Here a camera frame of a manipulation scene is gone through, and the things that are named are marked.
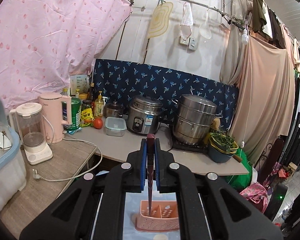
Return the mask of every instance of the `small saucepan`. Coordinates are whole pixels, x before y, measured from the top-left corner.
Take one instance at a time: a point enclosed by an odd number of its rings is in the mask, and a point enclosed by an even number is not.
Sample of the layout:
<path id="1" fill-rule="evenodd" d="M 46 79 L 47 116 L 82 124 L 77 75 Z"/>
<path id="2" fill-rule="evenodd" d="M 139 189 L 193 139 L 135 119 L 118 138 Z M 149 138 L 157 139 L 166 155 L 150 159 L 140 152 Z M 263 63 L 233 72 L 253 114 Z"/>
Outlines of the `small saucepan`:
<path id="1" fill-rule="evenodd" d="M 119 117 L 122 118 L 123 116 L 124 106 L 118 104 L 118 102 L 114 101 L 113 103 L 109 103 L 105 105 L 103 110 L 103 115 L 107 118 L 111 117 Z"/>

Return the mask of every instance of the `blue gripper pad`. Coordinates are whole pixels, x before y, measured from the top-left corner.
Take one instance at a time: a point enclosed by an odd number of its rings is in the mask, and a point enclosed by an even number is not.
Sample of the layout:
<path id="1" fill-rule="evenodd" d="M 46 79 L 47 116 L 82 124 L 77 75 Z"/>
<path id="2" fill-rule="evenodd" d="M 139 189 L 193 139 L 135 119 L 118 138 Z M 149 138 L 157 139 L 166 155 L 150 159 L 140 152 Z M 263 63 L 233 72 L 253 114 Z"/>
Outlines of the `blue gripper pad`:
<path id="1" fill-rule="evenodd" d="M 147 164 L 147 142 L 145 142 L 143 147 L 141 169 L 140 169 L 140 187 L 141 191 L 145 188 L 146 181 L 146 164 Z"/>
<path id="2" fill-rule="evenodd" d="M 154 142 L 154 165 L 155 165 L 155 182 L 157 184 L 157 189 L 160 189 L 160 177 L 159 177 L 159 157 L 157 144 Z"/>

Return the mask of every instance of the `gas stove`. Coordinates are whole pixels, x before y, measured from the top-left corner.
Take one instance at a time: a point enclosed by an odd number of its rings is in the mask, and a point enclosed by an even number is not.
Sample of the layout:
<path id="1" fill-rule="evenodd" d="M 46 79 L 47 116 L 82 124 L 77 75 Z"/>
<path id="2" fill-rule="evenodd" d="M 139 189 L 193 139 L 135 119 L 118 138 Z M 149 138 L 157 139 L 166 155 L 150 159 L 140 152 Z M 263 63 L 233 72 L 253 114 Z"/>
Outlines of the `gas stove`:
<path id="1" fill-rule="evenodd" d="M 171 149 L 187 151 L 187 152 L 193 152 L 193 153 L 199 153 L 199 154 L 208 153 L 207 146 L 204 143 L 192 146 L 192 145 L 187 145 L 187 144 L 184 144 L 182 142 L 179 142 L 176 139 L 176 137 L 173 135 L 172 127 L 173 127 L 173 125 L 169 125 L 171 140 L 172 140 L 172 148 Z"/>

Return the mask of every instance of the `pot handle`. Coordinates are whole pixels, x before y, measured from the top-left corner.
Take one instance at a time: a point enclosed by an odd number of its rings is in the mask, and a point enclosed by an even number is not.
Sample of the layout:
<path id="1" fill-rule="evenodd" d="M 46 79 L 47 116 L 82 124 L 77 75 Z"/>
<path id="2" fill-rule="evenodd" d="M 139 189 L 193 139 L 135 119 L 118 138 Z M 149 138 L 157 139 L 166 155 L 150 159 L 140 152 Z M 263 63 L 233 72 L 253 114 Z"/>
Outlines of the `pot handle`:
<path id="1" fill-rule="evenodd" d="M 194 129 L 194 126 L 193 126 L 193 124 L 192 123 L 189 123 L 188 121 L 186 121 L 186 120 L 180 120 L 180 123 L 181 122 L 186 122 L 187 124 L 189 124 L 189 125 L 191 125 L 191 130 L 193 130 Z"/>
<path id="2" fill-rule="evenodd" d="M 115 111 L 115 113 L 117 113 L 118 118 L 122 118 L 123 114 L 120 114 L 118 111 Z"/>
<path id="3" fill-rule="evenodd" d="M 173 99 L 173 98 L 172 98 L 171 101 L 174 102 L 176 105 L 179 104 L 179 101 L 176 100 L 176 99 Z"/>

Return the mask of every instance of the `light bulb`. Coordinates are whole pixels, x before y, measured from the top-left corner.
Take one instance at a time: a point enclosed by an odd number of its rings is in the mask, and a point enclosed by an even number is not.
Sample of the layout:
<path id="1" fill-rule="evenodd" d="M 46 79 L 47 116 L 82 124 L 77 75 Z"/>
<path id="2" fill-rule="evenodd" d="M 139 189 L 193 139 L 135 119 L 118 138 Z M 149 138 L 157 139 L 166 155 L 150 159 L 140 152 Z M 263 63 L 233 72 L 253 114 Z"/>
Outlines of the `light bulb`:
<path id="1" fill-rule="evenodd" d="M 246 29 L 243 30 L 243 34 L 241 36 L 241 42 L 244 45 L 247 45 L 249 43 L 248 31 Z"/>

